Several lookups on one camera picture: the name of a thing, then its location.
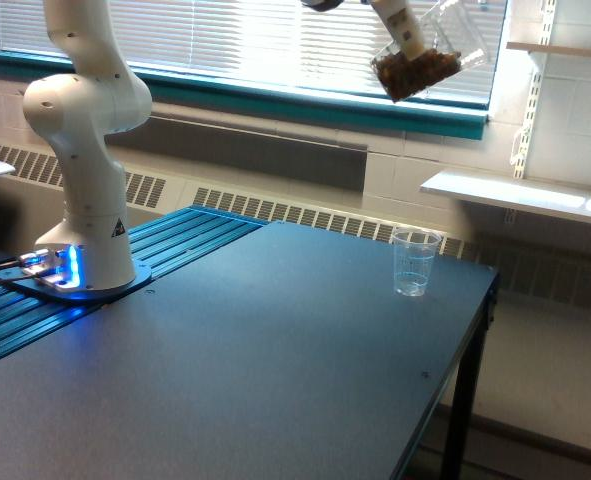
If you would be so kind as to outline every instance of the window blinds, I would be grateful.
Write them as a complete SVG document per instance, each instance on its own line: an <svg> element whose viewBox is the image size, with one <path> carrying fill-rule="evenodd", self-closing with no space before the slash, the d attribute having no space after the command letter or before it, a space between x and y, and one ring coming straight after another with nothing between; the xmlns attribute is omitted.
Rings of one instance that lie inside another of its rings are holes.
<svg viewBox="0 0 591 480"><path fill-rule="evenodd" d="M487 103L507 0L464 0L492 63L424 92ZM421 15L432 0L413 0ZM359 0L318 13L299 0L112 0L119 45L133 65L306 89L383 95L370 60L390 37ZM41 0L0 0L0 50L61 55Z"/></svg>

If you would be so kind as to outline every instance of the teal window frame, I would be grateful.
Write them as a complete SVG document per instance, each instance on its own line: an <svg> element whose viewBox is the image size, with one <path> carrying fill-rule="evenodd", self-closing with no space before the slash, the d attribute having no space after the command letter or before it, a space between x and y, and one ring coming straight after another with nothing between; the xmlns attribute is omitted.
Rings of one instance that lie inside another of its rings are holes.
<svg viewBox="0 0 591 480"><path fill-rule="evenodd" d="M73 72L70 60L0 51L0 77L33 81ZM235 111L333 128L420 132L481 140L488 122L483 105L400 102L376 104L363 97L328 95L305 89L259 88L248 82L133 67L156 101Z"/></svg>

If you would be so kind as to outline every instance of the warning label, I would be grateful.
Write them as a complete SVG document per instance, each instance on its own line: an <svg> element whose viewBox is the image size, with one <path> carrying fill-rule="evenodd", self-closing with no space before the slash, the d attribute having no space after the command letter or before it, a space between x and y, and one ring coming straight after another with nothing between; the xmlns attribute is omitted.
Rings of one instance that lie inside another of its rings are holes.
<svg viewBox="0 0 591 480"><path fill-rule="evenodd" d="M122 219L118 218L117 219L117 224L115 225L115 228L113 229L113 235L111 235L111 237L119 237L120 235L126 233L126 229L124 228L124 224L122 223Z"/></svg>

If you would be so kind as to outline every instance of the blue aluminum rail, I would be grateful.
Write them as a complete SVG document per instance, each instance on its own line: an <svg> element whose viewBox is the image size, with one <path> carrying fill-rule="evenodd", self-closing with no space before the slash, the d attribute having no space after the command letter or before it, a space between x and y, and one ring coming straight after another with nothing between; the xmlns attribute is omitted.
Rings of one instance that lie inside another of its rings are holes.
<svg viewBox="0 0 591 480"><path fill-rule="evenodd" d="M130 230L135 260L153 281L265 225L266 222L204 207L190 207ZM0 286L0 358L99 309L31 297Z"/></svg>

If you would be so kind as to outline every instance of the clear plastic cup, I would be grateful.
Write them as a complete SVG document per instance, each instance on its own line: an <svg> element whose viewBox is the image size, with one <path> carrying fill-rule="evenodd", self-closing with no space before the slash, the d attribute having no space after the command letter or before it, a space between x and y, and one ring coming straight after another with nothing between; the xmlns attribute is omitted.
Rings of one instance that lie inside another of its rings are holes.
<svg viewBox="0 0 591 480"><path fill-rule="evenodd" d="M397 293L424 295L442 236L431 230L397 227L393 231L393 283Z"/></svg>

